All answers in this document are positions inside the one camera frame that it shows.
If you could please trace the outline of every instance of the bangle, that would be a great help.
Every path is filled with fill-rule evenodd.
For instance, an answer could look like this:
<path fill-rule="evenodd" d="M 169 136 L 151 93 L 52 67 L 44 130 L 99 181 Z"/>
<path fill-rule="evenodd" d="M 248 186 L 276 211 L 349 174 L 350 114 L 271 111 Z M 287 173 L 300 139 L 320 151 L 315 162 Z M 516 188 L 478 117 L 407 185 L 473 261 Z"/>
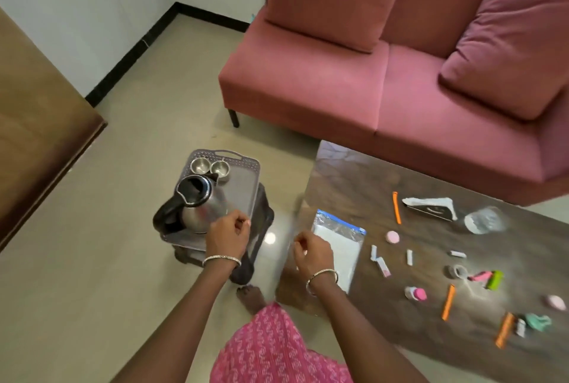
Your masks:
<path fill-rule="evenodd" d="M 310 281 L 316 278 L 318 275 L 323 274 L 324 272 L 334 272 L 334 276 L 336 277 L 336 284 L 338 284 L 338 272 L 334 271 L 333 269 L 323 269 L 318 271 L 316 274 L 310 277 L 310 279 L 306 282 L 306 290 L 312 295 L 316 296 L 314 293 L 310 291 Z"/>
<path fill-rule="evenodd" d="M 219 254 L 218 254 L 217 256 L 209 256 L 209 257 L 206 257 L 206 258 L 204 259 L 203 263 L 202 263 L 202 266 L 205 267 L 205 263 L 206 263 L 208 260 L 213 260 L 213 259 L 227 259 L 227 260 L 233 260 L 234 262 L 237 263 L 237 266 L 238 266 L 238 267 L 241 266 L 241 260 L 239 260 L 238 258 L 231 257 L 231 256 L 221 256 L 221 255 L 219 255 Z"/>

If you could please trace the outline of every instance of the wooden coffee table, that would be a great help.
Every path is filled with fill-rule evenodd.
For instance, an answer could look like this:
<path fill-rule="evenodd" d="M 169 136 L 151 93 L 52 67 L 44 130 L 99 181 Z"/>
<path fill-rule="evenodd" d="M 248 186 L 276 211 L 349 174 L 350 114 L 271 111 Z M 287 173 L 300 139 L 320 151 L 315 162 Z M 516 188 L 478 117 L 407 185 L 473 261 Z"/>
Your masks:
<path fill-rule="evenodd" d="M 393 191 L 400 199 L 450 197 L 459 215 L 494 205 L 511 226 L 503 233 L 461 234 L 450 222 L 401 203 L 402 224 L 397 225 Z M 569 225 L 329 142 L 318 150 L 298 230 L 310 229 L 317 209 L 367 230 L 349 298 L 390 342 L 506 383 L 569 381 L 569 314 L 547 308 L 543 301 L 544 295 L 556 294 L 569 302 Z M 389 230 L 400 234 L 399 244 L 384 240 Z M 384 278 L 370 260 L 372 244 L 391 277 Z M 406 249 L 413 250 L 412 267 L 406 264 Z M 450 250 L 468 258 L 450 257 Z M 462 264 L 474 274 L 501 270 L 504 279 L 489 291 L 482 283 L 447 278 L 449 264 Z M 451 283 L 456 296 L 444 322 L 441 313 Z M 409 301 L 406 286 L 423 287 L 428 300 Z M 298 277 L 291 249 L 276 300 L 325 316 Z M 501 350 L 494 341 L 507 311 L 547 314 L 553 325 L 526 338 L 511 334 Z"/>

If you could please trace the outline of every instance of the blue zipper seal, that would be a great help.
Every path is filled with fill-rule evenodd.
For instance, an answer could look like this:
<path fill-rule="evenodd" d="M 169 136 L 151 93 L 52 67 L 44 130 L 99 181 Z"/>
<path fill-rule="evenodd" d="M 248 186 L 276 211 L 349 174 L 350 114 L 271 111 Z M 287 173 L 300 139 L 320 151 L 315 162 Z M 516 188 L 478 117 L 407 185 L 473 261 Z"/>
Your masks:
<path fill-rule="evenodd" d="M 340 220 L 337 216 L 332 215 L 324 210 L 318 209 L 317 215 L 318 214 L 323 215 L 324 217 L 329 218 L 330 220 L 336 221 L 337 223 L 342 224 L 352 230 L 355 230 L 356 232 L 361 233 L 364 236 L 366 234 L 365 229 L 362 229 L 361 227 L 358 226 L 354 226 L 353 224 L 350 224 L 349 222 L 346 222 L 344 220 Z"/>

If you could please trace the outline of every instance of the hand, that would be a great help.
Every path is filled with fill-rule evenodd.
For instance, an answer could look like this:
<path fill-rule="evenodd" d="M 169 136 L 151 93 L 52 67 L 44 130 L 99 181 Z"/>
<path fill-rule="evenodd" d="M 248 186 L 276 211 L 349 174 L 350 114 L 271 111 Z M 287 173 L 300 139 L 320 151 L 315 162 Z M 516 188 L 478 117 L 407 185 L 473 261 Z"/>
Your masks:
<path fill-rule="evenodd" d="M 308 281 L 318 271 L 334 269 L 334 253 L 330 244 L 309 230 L 300 232 L 294 238 L 294 260 L 304 281 Z M 334 280 L 333 273 L 325 272 L 314 281 L 317 278 L 327 278 L 325 275 Z"/>
<path fill-rule="evenodd" d="M 241 260 L 250 230 L 251 220 L 237 209 L 212 222 L 205 236 L 205 256 L 230 256 Z"/>

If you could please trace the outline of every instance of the tiled floor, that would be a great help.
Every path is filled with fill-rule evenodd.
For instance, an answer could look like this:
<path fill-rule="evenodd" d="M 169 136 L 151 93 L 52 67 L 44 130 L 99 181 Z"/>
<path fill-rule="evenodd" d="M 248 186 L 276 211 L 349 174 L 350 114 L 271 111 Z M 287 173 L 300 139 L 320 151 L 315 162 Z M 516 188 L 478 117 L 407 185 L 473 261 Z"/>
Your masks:
<path fill-rule="evenodd" d="M 261 162 L 276 241 L 261 247 L 252 282 L 274 296 L 318 142 L 243 116 L 232 128 L 217 74 L 241 37 L 179 16 L 98 107 L 109 127 L 0 253 L 0 381 L 108 381 L 166 317 L 200 269 L 174 259 L 151 218 L 199 147 Z M 249 320 L 234 291 L 221 292 L 188 381 L 207 381 Z M 310 348 L 341 360 L 329 324 L 291 315 Z M 432 382 L 485 381 L 409 356 Z"/>

